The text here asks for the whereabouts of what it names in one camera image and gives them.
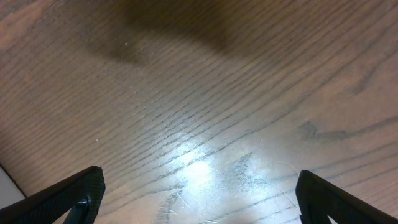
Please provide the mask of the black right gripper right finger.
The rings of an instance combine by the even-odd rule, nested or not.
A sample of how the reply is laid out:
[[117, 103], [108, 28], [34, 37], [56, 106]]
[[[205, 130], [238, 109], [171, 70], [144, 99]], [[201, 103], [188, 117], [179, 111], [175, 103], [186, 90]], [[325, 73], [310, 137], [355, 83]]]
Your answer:
[[356, 198], [309, 170], [300, 172], [295, 188], [303, 224], [395, 224], [397, 219]]

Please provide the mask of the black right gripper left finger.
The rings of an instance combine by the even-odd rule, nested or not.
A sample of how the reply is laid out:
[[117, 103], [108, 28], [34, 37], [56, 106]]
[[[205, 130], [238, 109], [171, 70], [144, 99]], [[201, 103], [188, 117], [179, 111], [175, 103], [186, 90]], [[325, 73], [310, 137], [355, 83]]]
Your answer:
[[54, 223], [67, 213], [65, 223], [92, 224], [105, 190], [102, 168], [91, 166], [2, 208], [1, 223]]

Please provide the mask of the white cardboard box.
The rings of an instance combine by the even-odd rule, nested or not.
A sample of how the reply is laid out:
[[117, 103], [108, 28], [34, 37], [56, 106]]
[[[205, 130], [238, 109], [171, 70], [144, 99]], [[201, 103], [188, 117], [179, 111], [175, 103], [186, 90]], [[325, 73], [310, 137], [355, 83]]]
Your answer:
[[3, 168], [0, 169], [0, 209], [25, 199], [24, 194]]

